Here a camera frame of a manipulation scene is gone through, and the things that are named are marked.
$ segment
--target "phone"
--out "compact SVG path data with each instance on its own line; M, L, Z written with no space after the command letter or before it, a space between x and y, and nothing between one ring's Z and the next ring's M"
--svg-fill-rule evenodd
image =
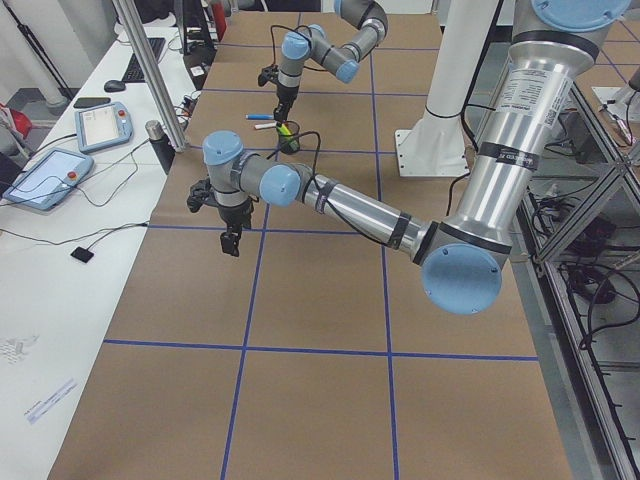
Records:
M111 99L109 97L80 97L73 104L73 108L91 108L98 105L105 105L109 103Z

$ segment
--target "white stand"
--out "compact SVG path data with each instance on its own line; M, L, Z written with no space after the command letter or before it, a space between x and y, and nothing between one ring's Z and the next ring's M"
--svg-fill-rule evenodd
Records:
M427 98L429 111L460 113L498 0L452 0ZM396 131L401 177L457 177L467 171L458 116L425 109L412 130Z

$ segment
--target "metal pole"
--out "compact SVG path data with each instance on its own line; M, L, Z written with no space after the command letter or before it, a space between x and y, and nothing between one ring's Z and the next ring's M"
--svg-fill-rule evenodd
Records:
M173 103L169 97L167 86L162 79L160 69L147 40L147 36L140 20L140 14L133 0L112 0L118 12L122 25L129 36L133 52L138 58L140 67L144 72L144 78L151 90L153 100L158 107L160 117L167 129L167 135L171 139L176 152L183 152L187 148L187 141L178 122Z

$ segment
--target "blue joint cap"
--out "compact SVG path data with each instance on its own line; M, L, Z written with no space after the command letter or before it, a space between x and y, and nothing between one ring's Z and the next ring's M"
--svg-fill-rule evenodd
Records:
M260 180L260 197L270 205L287 207L300 191L300 175L286 165L276 165L265 172Z
M502 272L487 251L453 243L429 254L422 264L422 284L438 307L457 315L471 315L496 300Z
M343 83L350 83L360 70L360 64L355 60L347 60L336 71L336 78Z
M205 165L224 165L244 151L242 140L235 132L220 130L204 139L202 144Z
M309 25L309 28L311 28L313 30L317 30L317 32L322 36L322 38L327 38L327 33L324 31L324 28L322 28L317 23L313 23L313 24Z
M309 39L300 33L289 32L282 41L282 54L290 60L302 60L309 55Z
M591 32L613 23L631 0L531 0L544 23L564 32Z

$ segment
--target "keyboard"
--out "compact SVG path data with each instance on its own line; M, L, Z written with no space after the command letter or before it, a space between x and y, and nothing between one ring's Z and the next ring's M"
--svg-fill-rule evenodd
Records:
M153 55L156 57L156 62L160 60L160 54L162 53L162 48L164 47L165 39L162 37L151 37L148 39L149 44L151 45L151 50L153 50ZM131 58L129 59L129 65L127 65L127 69L122 76L122 81L124 83L142 83L144 82L144 72L142 71L142 67L136 58L135 53L131 54Z

